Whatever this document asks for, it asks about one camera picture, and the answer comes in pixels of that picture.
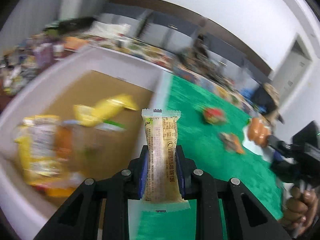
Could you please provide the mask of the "right hand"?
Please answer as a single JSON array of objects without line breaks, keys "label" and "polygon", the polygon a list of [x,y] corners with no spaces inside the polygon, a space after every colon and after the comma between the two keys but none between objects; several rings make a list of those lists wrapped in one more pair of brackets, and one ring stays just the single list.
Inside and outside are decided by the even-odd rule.
[{"label": "right hand", "polygon": [[300,236],[313,224],[318,211],[318,196],[314,189],[301,193],[296,186],[291,188],[290,194],[283,216],[278,222],[288,230],[299,229]]}]

